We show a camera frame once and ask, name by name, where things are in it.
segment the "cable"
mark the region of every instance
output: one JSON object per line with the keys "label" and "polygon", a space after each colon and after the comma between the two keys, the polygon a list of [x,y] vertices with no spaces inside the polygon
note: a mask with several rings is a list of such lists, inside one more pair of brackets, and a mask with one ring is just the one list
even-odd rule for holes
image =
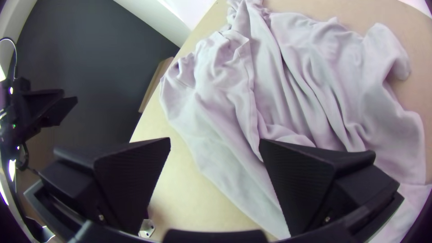
{"label": "cable", "polygon": [[3,37],[3,38],[1,38],[0,39],[0,43],[2,42],[2,41],[10,41],[11,43],[12,43],[12,45],[14,46],[13,47],[13,49],[14,49],[14,53],[15,53],[15,64],[14,64],[14,66],[13,66],[13,80],[12,81],[15,81],[15,79],[16,79],[16,76],[15,76],[15,70],[16,70],[16,68],[17,68],[17,63],[18,63],[18,55],[17,55],[17,45],[15,44],[15,42],[11,39],[11,38],[9,38],[9,37]]}

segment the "white wall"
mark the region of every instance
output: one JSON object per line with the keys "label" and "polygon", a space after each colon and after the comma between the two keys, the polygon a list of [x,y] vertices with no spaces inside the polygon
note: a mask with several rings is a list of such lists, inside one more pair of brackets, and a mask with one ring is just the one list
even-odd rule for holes
{"label": "white wall", "polygon": [[114,0],[177,46],[182,46],[190,29],[158,0]]}
{"label": "white wall", "polygon": [[[7,0],[0,13],[0,37],[10,37],[17,42],[35,3],[36,0]],[[0,44],[0,66],[5,74],[8,73],[13,53],[14,48],[10,42],[3,41]]]}
{"label": "white wall", "polygon": [[216,0],[159,0],[193,30]]}

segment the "white cloth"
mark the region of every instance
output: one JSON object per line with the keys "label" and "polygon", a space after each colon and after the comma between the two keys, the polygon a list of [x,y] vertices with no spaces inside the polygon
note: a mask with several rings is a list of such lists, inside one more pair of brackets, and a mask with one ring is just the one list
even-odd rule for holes
{"label": "white cloth", "polygon": [[401,183],[405,197],[375,238],[401,239],[430,187],[424,186],[421,119],[399,105],[385,82],[389,73],[409,75],[399,41],[382,24],[361,37],[336,18],[271,13],[261,0],[230,3],[225,30],[200,41],[161,80],[162,108],[200,171],[283,239],[290,234],[262,163],[260,138],[374,150],[375,165]]}

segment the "light wood tabletop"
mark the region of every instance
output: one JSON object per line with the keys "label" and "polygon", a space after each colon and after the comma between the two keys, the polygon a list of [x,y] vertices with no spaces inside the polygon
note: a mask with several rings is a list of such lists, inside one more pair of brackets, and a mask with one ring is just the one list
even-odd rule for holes
{"label": "light wood tabletop", "polygon": [[[406,81],[389,78],[400,103],[420,114],[426,141],[427,178],[432,178],[432,20],[397,0],[265,0],[275,12],[299,12],[317,20],[338,17],[349,29],[364,35],[375,23],[387,25],[398,37],[411,60],[412,73]],[[194,51],[201,39],[226,24],[228,5],[218,0],[192,31],[173,63]],[[168,124],[159,103],[159,87],[149,100],[131,142],[171,138],[171,152],[154,190],[150,218],[160,241],[168,229],[191,231],[239,231],[259,229],[233,205],[195,166],[180,135]],[[275,238],[266,233],[269,240]]]}

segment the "light purple fabric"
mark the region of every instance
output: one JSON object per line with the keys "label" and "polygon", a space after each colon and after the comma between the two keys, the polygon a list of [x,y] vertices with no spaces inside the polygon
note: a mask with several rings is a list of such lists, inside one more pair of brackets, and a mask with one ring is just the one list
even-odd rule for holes
{"label": "light purple fabric", "polygon": [[290,236],[258,151],[259,139],[341,151],[374,150],[401,183],[400,209],[375,236],[397,242],[420,212],[425,145],[418,114],[385,78],[406,79],[408,55],[382,24],[365,37],[336,18],[271,13],[232,0],[228,26],[200,41],[161,80],[161,105],[200,171],[277,238]]}

